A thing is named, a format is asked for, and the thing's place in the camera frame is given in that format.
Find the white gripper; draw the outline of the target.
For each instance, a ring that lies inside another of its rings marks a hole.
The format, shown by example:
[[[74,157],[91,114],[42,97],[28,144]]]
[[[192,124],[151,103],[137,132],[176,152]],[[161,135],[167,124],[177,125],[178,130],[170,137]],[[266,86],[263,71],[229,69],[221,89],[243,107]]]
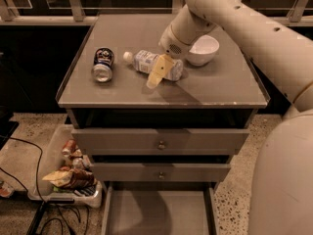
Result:
[[[189,28],[183,24],[171,24],[165,29],[158,43],[165,54],[160,55],[153,66],[146,83],[148,88],[155,89],[160,84],[174,66],[172,58],[184,57],[191,48],[192,40]]]

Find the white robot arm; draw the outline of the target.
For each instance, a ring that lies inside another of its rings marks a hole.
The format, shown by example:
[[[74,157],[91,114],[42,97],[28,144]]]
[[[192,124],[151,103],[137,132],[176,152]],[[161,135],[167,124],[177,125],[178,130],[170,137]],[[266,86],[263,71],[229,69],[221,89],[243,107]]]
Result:
[[[241,0],[185,0],[160,38],[155,88],[198,38],[222,27],[289,100],[254,167],[248,235],[313,235],[313,41]]]

